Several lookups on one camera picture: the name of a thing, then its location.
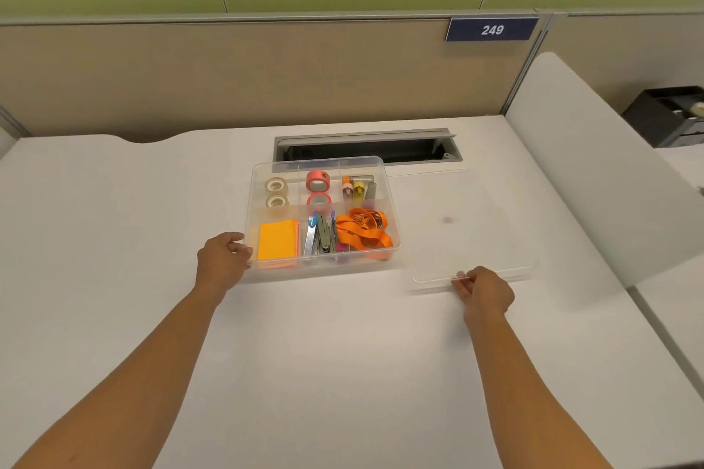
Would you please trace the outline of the person's left hand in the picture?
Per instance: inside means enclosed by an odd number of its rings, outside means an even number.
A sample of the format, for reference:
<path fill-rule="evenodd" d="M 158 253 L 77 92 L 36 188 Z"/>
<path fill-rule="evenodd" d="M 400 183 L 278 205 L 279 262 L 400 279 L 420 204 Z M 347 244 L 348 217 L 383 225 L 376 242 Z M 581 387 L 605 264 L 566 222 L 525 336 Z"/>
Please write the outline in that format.
<path fill-rule="evenodd" d="M 244 239 L 229 244 L 214 242 L 213 237 L 207 240 L 197 253 L 194 291 L 222 302 L 250 269 L 252 254 Z"/>

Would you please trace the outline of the person's right hand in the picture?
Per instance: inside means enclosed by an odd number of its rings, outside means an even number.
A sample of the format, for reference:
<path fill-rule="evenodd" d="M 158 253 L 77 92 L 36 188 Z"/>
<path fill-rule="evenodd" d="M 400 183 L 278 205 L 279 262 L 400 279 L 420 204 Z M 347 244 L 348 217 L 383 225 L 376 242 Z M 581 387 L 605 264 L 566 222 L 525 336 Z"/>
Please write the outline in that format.
<path fill-rule="evenodd" d="M 455 294 L 463 304 L 463 320 L 471 330 L 481 321 L 505 319 L 507 310 L 514 303 L 515 293 L 507 281 L 484 266 L 477 266 L 474 284 L 452 283 Z"/>

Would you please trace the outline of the clear plastic organizer box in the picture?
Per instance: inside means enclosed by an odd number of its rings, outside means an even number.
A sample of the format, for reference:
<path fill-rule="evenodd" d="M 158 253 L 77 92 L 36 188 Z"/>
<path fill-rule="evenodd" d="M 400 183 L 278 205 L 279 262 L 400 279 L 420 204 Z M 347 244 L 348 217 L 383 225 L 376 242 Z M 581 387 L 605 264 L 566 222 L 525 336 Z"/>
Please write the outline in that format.
<path fill-rule="evenodd" d="M 308 171 L 323 170 L 330 174 L 332 204 L 323 214 L 334 220 L 336 237 L 349 245 L 348 252 L 314 254 L 304 256 L 307 220 L 312 216 L 306 207 L 311 194 L 305 187 Z M 373 207 L 345 202 L 342 197 L 341 180 L 348 176 L 351 182 L 374 181 L 377 184 Z M 272 177 L 284 178 L 289 187 L 289 206 L 267 208 L 265 200 L 269 194 L 265 182 Z M 375 211 L 384 219 L 382 228 L 365 228 L 357 223 L 352 214 Z M 394 214 L 395 207 L 383 161 L 377 156 L 343 159 L 325 159 L 299 162 L 270 162 L 254 166 L 251 176 L 245 242 L 253 248 L 251 270 L 247 273 L 251 281 L 290 280 L 312 278 L 334 274 L 352 274 L 386 269 L 400 248 L 400 233 Z M 257 261 L 259 227 L 261 224 L 287 219 L 299 222 L 300 239 L 298 256 L 293 259 Z"/>

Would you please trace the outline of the clear plastic lid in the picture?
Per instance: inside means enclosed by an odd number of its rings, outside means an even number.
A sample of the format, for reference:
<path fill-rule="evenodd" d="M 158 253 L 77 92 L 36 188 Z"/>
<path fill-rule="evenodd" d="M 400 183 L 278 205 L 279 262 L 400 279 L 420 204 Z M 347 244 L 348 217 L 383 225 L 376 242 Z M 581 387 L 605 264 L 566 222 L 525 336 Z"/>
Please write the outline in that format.
<path fill-rule="evenodd" d="M 532 278 L 536 257 L 473 171 L 393 176 L 389 185 L 411 293 L 449 289 L 459 271 L 476 266 L 508 282 Z"/>

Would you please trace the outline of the person's right forearm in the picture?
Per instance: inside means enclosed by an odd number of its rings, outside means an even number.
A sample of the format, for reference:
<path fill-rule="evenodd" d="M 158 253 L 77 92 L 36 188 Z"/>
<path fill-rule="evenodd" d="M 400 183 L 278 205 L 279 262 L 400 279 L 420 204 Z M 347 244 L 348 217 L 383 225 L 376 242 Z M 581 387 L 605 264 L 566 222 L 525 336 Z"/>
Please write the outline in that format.
<path fill-rule="evenodd" d="M 465 312 L 503 469 L 614 469 L 550 392 L 501 311 Z"/>

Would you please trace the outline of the person's left forearm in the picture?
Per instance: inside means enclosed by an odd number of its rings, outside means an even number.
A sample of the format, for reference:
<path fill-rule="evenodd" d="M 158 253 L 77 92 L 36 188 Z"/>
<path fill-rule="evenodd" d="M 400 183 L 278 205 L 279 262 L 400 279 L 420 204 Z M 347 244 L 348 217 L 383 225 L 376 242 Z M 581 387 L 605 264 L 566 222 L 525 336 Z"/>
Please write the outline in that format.
<path fill-rule="evenodd" d="M 196 285 L 12 469 L 152 469 L 227 290 Z"/>

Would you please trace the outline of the orange sticky note pad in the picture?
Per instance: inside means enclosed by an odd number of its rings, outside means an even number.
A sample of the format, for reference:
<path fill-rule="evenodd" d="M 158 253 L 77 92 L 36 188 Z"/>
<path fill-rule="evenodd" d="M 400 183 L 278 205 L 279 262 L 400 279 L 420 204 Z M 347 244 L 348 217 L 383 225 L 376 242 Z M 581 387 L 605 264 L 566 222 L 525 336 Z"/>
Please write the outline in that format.
<path fill-rule="evenodd" d="M 261 224 L 256 260 L 276 261 L 296 258 L 300 239 L 299 228 L 299 222 L 296 219 Z"/>

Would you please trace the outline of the beige desk partition panel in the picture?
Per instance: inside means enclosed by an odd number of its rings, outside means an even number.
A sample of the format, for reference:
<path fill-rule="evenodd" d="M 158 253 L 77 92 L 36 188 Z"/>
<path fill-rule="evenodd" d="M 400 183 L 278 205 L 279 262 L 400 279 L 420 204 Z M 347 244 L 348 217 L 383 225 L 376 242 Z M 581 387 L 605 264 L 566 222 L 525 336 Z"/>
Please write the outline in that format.
<path fill-rule="evenodd" d="M 0 23 L 0 126 L 159 141 L 192 130 L 502 112 L 540 34 L 445 41 L 449 14 Z"/>

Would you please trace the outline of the white side divider panel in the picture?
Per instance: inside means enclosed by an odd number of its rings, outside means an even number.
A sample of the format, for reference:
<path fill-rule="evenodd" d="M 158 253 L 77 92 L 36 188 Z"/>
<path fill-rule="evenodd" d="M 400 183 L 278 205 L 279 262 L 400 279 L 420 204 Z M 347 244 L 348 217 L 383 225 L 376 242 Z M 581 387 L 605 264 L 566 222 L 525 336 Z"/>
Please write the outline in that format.
<path fill-rule="evenodd" d="M 506 120 L 622 285 L 704 277 L 704 195 L 558 55 L 534 59 Z"/>

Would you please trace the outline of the blue sign plate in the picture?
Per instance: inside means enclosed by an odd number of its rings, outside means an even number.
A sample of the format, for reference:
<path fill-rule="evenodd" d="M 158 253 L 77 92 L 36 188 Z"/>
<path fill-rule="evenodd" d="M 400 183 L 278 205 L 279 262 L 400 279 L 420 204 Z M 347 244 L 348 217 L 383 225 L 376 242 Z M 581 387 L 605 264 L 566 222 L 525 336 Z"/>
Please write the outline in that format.
<path fill-rule="evenodd" d="M 445 41 L 489 42 L 526 41 L 532 34 L 540 18 L 491 17 L 491 18 L 451 18 Z"/>

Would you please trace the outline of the black desk organizer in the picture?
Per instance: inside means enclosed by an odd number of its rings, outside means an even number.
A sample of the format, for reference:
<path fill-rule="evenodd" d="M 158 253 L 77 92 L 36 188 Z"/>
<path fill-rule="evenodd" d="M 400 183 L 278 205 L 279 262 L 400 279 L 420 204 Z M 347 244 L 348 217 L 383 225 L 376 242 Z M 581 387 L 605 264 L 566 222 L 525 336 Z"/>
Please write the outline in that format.
<path fill-rule="evenodd" d="M 704 88 L 644 90 L 622 118 L 654 148 L 704 144 Z"/>

